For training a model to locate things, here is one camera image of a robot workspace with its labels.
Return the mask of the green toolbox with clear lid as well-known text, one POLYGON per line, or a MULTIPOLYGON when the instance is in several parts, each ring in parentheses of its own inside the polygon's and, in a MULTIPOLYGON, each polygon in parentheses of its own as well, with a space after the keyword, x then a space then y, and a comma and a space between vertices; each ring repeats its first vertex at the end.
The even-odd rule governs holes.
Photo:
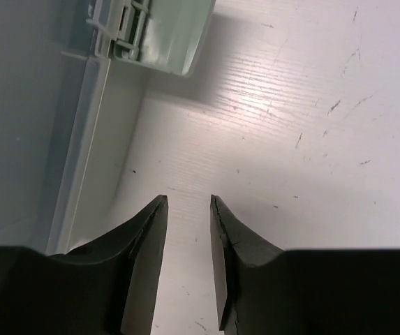
POLYGON ((153 70, 195 67, 213 1, 0 1, 0 245, 104 231, 153 70))

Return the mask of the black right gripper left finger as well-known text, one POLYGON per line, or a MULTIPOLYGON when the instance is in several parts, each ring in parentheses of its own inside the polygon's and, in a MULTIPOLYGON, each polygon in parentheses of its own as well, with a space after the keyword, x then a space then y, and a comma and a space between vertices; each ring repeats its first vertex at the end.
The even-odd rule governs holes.
POLYGON ((69 253, 0 246, 0 334, 149 334, 168 199, 69 253))

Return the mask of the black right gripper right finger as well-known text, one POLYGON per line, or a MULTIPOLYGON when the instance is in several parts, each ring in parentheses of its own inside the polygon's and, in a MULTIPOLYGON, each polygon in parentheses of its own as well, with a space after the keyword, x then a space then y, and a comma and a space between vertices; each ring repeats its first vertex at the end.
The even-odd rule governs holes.
POLYGON ((400 249, 285 251, 216 195, 210 231, 224 334, 400 334, 400 249))

